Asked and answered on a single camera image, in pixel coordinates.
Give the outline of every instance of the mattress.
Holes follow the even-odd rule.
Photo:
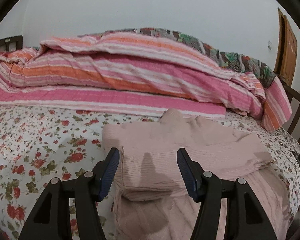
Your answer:
[[[37,198],[53,177],[75,179],[105,158],[101,131],[107,123],[156,122],[158,117],[47,107],[0,106],[0,229],[18,239]],[[268,133],[251,117],[231,111],[222,125],[255,132],[273,157],[271,165],[287,187],[290,221],[300,204],[300,169],[292,150],[300,145],[284,129]],[[115,239],[115,187],[96,203],[106,239]],[[75,203],[70,199],[73,239],[79,239]]]

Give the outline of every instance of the wall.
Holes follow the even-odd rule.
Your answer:
[[[29,0],[20,0],[0,23],[0,39],[23,33],[24,16]]]
[[[277,7],[287,15],[298,40],[292,87],[300,90],[300,30],[276,0],[21,0],[0,24],[0,38],[22,34],[25,46],[37,46],[53,35],[154,26],[258,58],[274,69]],[[268,40],[272,50],[267,48]]]

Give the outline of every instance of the wooden headboard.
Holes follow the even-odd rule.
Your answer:
[[[274,72],[277,73],[288,86],[291,86],[296,68],[298,42],[287,17],[283,15],[279,8],[278,11],[279,45]]]
[[[15,43],[16,50],[22,49],[22,41],[23,41],[22,35],[8,37],[0,40],[0,48],[5,47],[5,51],[10,51],[10,44]]]

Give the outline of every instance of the pink sweater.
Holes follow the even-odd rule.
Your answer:
[[[244,177],[263,205],[278,239],[288,226],[284,184],[267,164],[271,156],[256,134],[224,127],[213,121],[183,118],[169,109],[159,122],[107,124],[106,152],[120,149],[114,181],[114,214],[123,239],[189,239],[200,205],[188,196],[176,153],[184,147],[191,159],[221,179]],[[223,239],[223,201],[217,239]]]

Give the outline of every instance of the metal pin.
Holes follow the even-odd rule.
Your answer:
[[[59,182],[59,178],[52,178],[50,182],[51,184],[57,184]]]
[[[212,177],[212,172],[211,171],[205,171],[205,172],[203,172],[203,175],[207,178],[211,178]]]
[[[90,177],[93,176],[93,172],[92,172],[92,171],[87,171],[87,172],[84,174],[84,176],[85,176],[86,178],[90,178]]]
[[[246,184],[247,181],[246,181],[244,178],[239,178],[239,179],[238,179],[238,182],[239,182],[240,184],[244,185],[244,184]]]

